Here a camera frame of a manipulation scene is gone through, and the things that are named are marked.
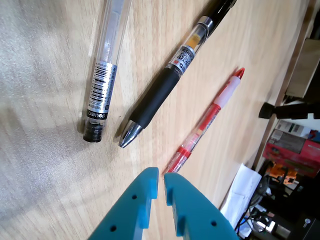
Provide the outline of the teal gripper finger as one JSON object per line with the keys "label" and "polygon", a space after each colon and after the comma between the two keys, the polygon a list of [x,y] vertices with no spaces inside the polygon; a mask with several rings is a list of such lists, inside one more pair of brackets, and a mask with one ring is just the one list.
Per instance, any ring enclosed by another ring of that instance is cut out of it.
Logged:
{"label": "teal gripper finger", "polygon": [[152,200],[158,196],[159,169],[147,167],[108,211],[90,240],[140,240],[149,227]]}
{"label": "teal gripper finger", "polygon": [[166,204],[172,207],[175,232],[184,240],[237,240],[224,215],[178,173],[164,175]]}

